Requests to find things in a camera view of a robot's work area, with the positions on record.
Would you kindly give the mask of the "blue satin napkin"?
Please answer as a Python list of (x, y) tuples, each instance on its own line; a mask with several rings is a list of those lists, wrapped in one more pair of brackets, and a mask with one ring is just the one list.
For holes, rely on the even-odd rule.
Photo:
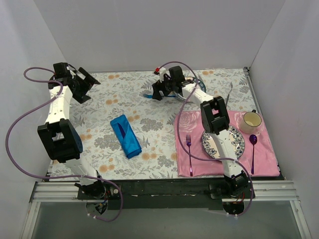
[[(118, 128), (118, 124), (121, 124), (124, 131), (126, 132), (126, 135), (124, 138), (122, 138), (122, 135), (120, 133), (120, 130)], [(139, 155), (142, 152), (142, 148), (140, 146), (140, 143), (133, 132), (133, 129), (125, 115), (121, 115), (113, 120), (110, 121), (110, 125), (121, 144), (121, 147), (125, 153), (125, 156), (128, 159), (131, 159), (137, 155)]]

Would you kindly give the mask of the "blue fork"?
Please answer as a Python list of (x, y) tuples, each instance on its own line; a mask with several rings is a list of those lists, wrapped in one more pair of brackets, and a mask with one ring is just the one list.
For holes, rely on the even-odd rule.
[[(153, 98), (152, 95), (148, 95), (148, 94), (143, 94), (143, 97), (148, 98), (148, 99), (152, 99)], [(175, 95), (168, 95), (167, 97), (175, 98)]]

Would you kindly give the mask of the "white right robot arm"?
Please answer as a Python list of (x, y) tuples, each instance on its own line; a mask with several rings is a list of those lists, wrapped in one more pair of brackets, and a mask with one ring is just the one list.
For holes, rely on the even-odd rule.
[(209, 134), (217, 147), (219, 158), (204, 159), (183, 149), (190, 157), (200, 161), (220, 161), (223, 165), (223, 175), (226, 182), (226, 194), (231, 198), (237, 198), (243, 194), (249, 185), (249, 173), (244, 166), (238, 162), (233, 145), (230, 141), (229, 127), (230, 118), (222, 97), (214, 97), (198, 87), (199, 78), (194, 71), (192, 80), (187, 80), (180, 66), (166, 69), (164, 65), (155, 69), (154, 74), (159, 80), (153, 83), (153, 95), (155, 100), (162, 100), (171, 92), (180, 94), (185, 98), (177, 116), (177, 132), (179, 132), (180, 117), (184, 105), (191, 101), (200, 107), (201, 122), (204, 131)]

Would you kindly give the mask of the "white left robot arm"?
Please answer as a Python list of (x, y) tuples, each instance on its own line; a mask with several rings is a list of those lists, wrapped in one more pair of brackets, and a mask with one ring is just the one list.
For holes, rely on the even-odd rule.
[(75, 69), (65, 62), (55, 63), (53, 68), (54, 76), (48, 83), (53, 101), (45, 123), (37, 129), (38, 135), (50, 159), (57, 160), (78, 175), (76, 187), (90, 197), (101, 199), (106, 195), (106, 187), (100, 181), (98, 171), (80, 157), (82, 140), (69, 119), (71, 99), (80, 104), (90, 100), (87, 92), (99, 81), (82, 67)]

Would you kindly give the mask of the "purple knife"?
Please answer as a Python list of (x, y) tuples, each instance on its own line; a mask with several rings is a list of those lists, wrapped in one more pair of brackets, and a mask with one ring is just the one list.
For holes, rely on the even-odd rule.
[(126, 132), (124, 131), (124, 129), (123, 129), (123, 127), (121, 126), (121, 124), (118, 124), (118, 128), (119, 128), (119, 130), (120, 130), (120, 133), (121, 133), (121, 135), (122, 135), (122, 138), (124, 138), (125, 135), (126, 135)]

